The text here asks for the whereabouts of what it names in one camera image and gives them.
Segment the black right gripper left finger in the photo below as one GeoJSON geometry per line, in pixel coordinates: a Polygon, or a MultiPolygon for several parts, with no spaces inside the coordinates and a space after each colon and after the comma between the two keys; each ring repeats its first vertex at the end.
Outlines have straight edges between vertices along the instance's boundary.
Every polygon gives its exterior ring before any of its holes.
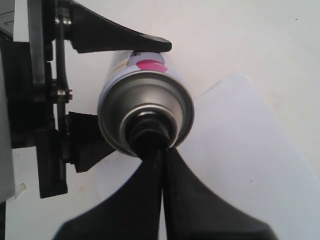
{"type": "Polygon", "coordinates": [[[128,181],[108,199],[65,222],[56,240],[156,240],[162,201],[164,143],[137,142],[142,160],[128,181]]]}

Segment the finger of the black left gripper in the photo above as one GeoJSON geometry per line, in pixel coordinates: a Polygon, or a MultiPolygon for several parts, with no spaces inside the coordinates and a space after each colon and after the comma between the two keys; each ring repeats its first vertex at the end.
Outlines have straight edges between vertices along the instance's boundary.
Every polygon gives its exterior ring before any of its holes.
{"type": "Polygon", "coordinates": [[[78,53],[132,50],[164,53],[172,43],[115,23],[81,4],[71,5],[71,44],[78,53]]]}

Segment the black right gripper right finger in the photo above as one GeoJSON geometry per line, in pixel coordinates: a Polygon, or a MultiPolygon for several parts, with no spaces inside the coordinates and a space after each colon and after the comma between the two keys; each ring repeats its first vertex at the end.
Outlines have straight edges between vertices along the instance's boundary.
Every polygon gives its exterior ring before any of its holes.
{"type": "Polygon", "coordinates": [[[163,201],[169,240],[275,240],[271,227],[224,201],[175,148],[164,155],[163,201]]]}

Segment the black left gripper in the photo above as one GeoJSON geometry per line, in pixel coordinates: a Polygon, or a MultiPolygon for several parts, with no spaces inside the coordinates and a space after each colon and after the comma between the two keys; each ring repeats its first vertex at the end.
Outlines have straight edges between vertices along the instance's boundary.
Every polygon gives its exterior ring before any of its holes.
{"type": "Polygon", "coordinates": [[[66,164],[84,173],[115,149],[103,137],[98,117],[69,112],[65,38],[71,27],[68,0],[29,0],[29,40],[0,38],[10,143],[13,149],[36,148],[39,195],[66,194],[66,164]]]}

